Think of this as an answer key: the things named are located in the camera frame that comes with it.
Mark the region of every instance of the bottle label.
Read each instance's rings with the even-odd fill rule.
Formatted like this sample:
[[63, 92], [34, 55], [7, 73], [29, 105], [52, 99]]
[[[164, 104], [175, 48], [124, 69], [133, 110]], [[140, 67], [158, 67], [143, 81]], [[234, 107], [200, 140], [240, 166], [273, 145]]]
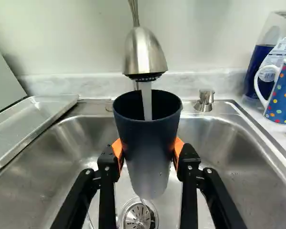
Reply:
[[[274, 64], [281, 68], [286, 58], [286, 37], [283, 38], [276, 46], [270, 51], [270, 53], [263, 60], [261, 67]], [[275, 71], [271, 68], [265, 69], [260, 72], [258, 76], [264, 82], [271, 82], [275, 80]]]

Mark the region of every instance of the orange gripper pad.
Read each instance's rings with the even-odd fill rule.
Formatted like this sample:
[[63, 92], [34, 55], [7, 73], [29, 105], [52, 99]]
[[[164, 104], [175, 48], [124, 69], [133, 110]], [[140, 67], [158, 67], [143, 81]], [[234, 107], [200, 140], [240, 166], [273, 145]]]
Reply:
[[178, 163], [179, 163], [179, 155], [181, 153], [181, 150], [183, 148], [184, 142], [176, 137], [176, 141], [175, 141], [175, 147], [174, 147], [174, 165], [175, 165], [175, 169], [176, 171], [178, 170]]
[[111, 145], [113, 149], [114, 155], [118, 158], [119, 163], [119, 170], [121, 173], [122, 166], [123, 166], [123, 159], [122, 159], [122, 143], [121, 140], [118, 138], [115, 142]]

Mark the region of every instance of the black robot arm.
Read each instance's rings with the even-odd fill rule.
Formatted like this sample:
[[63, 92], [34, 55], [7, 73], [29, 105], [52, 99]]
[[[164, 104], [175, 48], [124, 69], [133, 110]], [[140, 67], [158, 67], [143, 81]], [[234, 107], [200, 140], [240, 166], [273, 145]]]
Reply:
[[[180, 229], [198, 229], [197, 188], [203, 193], [217, 229], [247, 229], [216, 170], [199, 170], [200, 157], [190, 144], [177, 139], [174, 166], [183, 183]], [[100, 189], [99, 229], [116, 229], [114, 183], [123, 166], [119, 140], [98, 159], [98, 171], [83, 170], [72, 186], [51, 229], [81, 229], [88, 207]]]

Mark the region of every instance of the white wall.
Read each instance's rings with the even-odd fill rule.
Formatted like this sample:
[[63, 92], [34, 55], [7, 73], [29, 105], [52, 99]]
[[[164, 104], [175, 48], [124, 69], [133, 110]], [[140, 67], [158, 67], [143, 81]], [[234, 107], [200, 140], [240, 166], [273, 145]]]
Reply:
[[[169, 70], [246, 68], [262, 26], [286, 0], [139, 0]], [[121, 70], [127, 0], [0, 0], [0, 50], [16, 75]]]

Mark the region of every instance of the running water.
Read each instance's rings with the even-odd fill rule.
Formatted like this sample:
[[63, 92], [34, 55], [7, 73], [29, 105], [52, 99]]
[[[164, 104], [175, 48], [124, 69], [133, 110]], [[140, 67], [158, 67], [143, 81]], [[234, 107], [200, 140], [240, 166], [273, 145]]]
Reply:
[[139, 89], [142, 93], [144, 119], [151, 121], [153, 119], [152, 112], [152, 82], [139, 82]]

